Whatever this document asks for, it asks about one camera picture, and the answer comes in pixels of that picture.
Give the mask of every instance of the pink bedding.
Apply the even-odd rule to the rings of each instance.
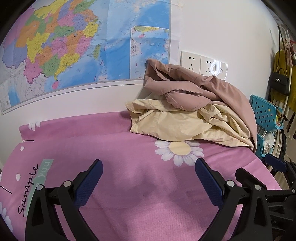
[[[20,127],[24,140],[35,141],[17,145],[0,177],[7,189],[0,188],[0,213],[14,235],[24,240],[26,209],[36,185],[60,186],[95,159],[103,162],[104,172],[80,212],[101,241],[198,240],[218,210],[195,174],[193,160],[200,156],[226,180],[235,180],[236,169],[244,167],[269,189],[280,189],[248,148],[202,140],[171,144],[130,133],[129,127],[125,112],[45,121],[35,131]],[[225,240],[239,213],[240,208]]]

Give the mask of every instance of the yellow flower center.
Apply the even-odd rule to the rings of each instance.
[[[183,141],[171,142],[169,149],[171,150],[172,153],[180,156],[187,155],[191,152],[191,147]]]

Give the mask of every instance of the wall outlet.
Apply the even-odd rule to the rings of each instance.
[[[227,75],[227,68],[228,65],[226,63],[220,62],[220,61],[216,61],[216,71],[215,71],[215,76],[218,79],[221,80],[225,80],[226,79],[226,75]]]
[[[181,52],[181,66],[195,73],[200,73],[201,56],[194,53]]]
[[[216,60],[208,57],[201,57],[200,60],[200,74],[204,76],[215,75]]]

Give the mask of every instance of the crumpled fabric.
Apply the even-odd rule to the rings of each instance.
[[[269,132],[264,136],[263,139],[264,139],[264,143],[263,143],[264,154],[270,153],[275,143],[274,135],[272,134],[272,132]]]
[[[249,129],[225,105],[208,104],[195,111],[185,111],[166,100],[136,99],[126,103],[126,108],[132,119],[130,131],[133,133],[171,142],[203,139],[229,147],[254,149]]]
[[[162,64],[148,59],[145,88],[164,95],[175,108],[195,111],[208,104],[229,106],[245,123],[257,145],[257,124],[253,109],[246,96],[230,83],[215,76],[205,77],[178,65]]]

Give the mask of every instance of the light yellow fabric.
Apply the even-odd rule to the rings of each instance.
[[[176,109],[166,100],[137,99],[126,104],[131,132],[179,142],[204,139],[225,146],[250,146],[251,133],[228,106],[208,104],[196,111]]]
[[[282,190],[288,190],[289,185],[287,183],[287,180],[284,176],[284,174],[282,172],[277,172],[277,174],[275,175],[275,180],[277,181],[277,183],[279,184],[279,186],[281,187]]]

